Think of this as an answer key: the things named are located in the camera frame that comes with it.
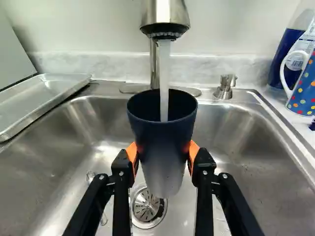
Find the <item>drain strainer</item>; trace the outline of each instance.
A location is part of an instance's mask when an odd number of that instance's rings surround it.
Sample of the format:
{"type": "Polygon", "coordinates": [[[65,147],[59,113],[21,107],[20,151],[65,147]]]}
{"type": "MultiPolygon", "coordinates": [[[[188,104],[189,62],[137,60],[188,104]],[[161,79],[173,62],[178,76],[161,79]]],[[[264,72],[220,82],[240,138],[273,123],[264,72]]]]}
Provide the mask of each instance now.
{"type": "Polygon", "coordinates": [[[153,196],[145,183],[137,186],[131,194],[132,223],[141,229],[151,229],[164,218],[167,199],[153,196]]]}

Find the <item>navy blue cup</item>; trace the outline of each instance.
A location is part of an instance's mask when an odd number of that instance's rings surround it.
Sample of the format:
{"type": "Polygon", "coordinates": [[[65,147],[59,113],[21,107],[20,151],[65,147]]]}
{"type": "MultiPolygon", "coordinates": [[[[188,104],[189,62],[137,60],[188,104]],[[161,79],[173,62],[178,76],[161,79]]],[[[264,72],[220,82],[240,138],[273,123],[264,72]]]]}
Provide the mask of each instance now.
{"type": "Polygon", "coordinates": [[[198,103],[189,93],[170,89],[168,121],[160,121],[159,89],[138,93],[127,103],[137,154],[150,191],[159,198],[180,189],[198,103]]]}

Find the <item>running water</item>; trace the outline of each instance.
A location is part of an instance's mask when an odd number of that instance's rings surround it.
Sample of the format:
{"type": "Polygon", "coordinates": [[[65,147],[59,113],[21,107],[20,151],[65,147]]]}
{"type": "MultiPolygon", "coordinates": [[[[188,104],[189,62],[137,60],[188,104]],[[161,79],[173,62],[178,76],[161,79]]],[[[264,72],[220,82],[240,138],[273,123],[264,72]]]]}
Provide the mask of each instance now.
{"type": "Polygon", "coordinates": [[[168,120],[168,82],[170,68],[171,40],[158,41],[159,48],[159,92],[160,92],[160,118],[162,122],[168,120]]]}

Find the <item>white wall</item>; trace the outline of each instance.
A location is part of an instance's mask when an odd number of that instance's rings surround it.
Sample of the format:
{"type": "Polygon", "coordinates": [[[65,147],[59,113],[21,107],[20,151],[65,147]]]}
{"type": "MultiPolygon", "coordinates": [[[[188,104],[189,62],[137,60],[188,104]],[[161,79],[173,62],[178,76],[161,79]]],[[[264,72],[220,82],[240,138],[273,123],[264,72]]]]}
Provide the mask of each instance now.
{"type": "MultiPolygon", "coordinates": [[[[27,51],[148,51],[141,0],[0,0],[27,51]]],[[[299,0],[186,0],[181,54],[272,56],[299,0]]]]}

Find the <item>stainless steel sink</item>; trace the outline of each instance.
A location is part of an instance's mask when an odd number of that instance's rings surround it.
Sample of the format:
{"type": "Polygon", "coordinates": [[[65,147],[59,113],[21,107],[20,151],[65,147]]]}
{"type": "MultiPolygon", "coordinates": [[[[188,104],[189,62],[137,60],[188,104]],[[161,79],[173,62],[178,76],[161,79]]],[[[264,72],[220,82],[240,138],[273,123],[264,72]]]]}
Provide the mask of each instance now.
{"type": "MultiPolygon", "coordinates": [[[[85,190],[88,171],[111,174],[111,163],[133,141],[120,83],[97,82],[30,125],[0,151],[0,235],[59,236],[85,190]]],[[[193,134],[217,163],[234,176],[267,236],[315,235],[313,172],[303,138],[254,91],[234,90],[217,101],[203,91],[193,134]]],[[[131,193],[144,182],[141,166],[131,193]]],[[[165,218],[133,234],[192,236],[196,189],[188,171],[180,192],[168,199],[165,218]]],[[[108,222],[97,235],[111,235],[108,222]]],[[[230,235],[214,202],[215,235],[230,235]]]]}

